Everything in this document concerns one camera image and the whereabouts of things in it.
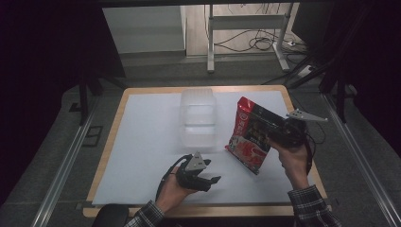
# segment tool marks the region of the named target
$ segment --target snack bag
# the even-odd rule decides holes
[[[235,127],[225,147],[254,174],[259,173],[269,150],[266,109],[242,97],[237,104]]]

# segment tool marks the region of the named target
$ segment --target hand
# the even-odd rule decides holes
[[[183,188],[178,184],[175,175],[177,169],[178,168],[175,167],[171,171],[156,201],[156,205],[163,213],[167,213],[169,210],[179,206],[188,195],[197,192],[196,190]]]
[[[278,150],[278,158],[286,170],[286,175],[293,189],[309,187],[306,173],[307,151],[305,145],[298,148],[283,148],[274,141],[269,141],[272,148]]]

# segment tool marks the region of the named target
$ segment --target gray carpet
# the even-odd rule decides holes
[[[130,87],[260,84],[283,75],[273,56],[218,58],[214,74],[206,72],[205,58],[127,59],[123,63],[127,78],[120,80]],[[82,215],[81,206],[88,205],[85,203],[86,196],[123,93],[111,83],[104,80],[101,82],[105,92],[99,100],[91,125],[102,127],[100,139],[94,147],[91,145],[96,141],[92,138],[84,141],[83,144],[87,146],[80,149],[47,226],[91,226],[93,222],[92,218]],[[317,145],[315,162],[333,212],[340,218],[343,226],[389,226],[337,127],[330,119],[321,95],[317,93],[318,83],[319,79],[310,81],[301,88],[290,91],[290,95],[296,107],[329,118],[328,123],[309,123],[309,129],[316,142],[322,142]],[[31,225],[63,155],[78,131],[80,115],[69,112],[71,105],[78,101],[77,88],[64,94],[62,108],[53,128],[9,199],[1,207],[0,226]],[[346,117],[347,125],[362,144],[372,168],[400,210],[401,185],[397,181],[397,174],[401,172],[399,158],[361,116],[352,100],[346,102]],[[203,219],[197,223],[203,226],[288,226],[291,223],[289,220],[290,218],[231,218]],[[196,222],[188,219],[167,220],[164,226],[171,226],[175,222],[180,222],[183,226],[197,226]]]

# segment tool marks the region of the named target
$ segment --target person's left hand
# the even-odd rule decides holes
[[[163,188],[160,192],[156,205],[163,211],[163,213],[179,206],[181,202],[190,194],[197,192],[196,190],[186,189],[181,187],[177,182],[175,167],[168,176]]]

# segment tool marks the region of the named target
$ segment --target clear plastic container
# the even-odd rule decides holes
[[[186,89],[181,94],[180,135],[189,148],[216,144],[216,98],[210,88]]]

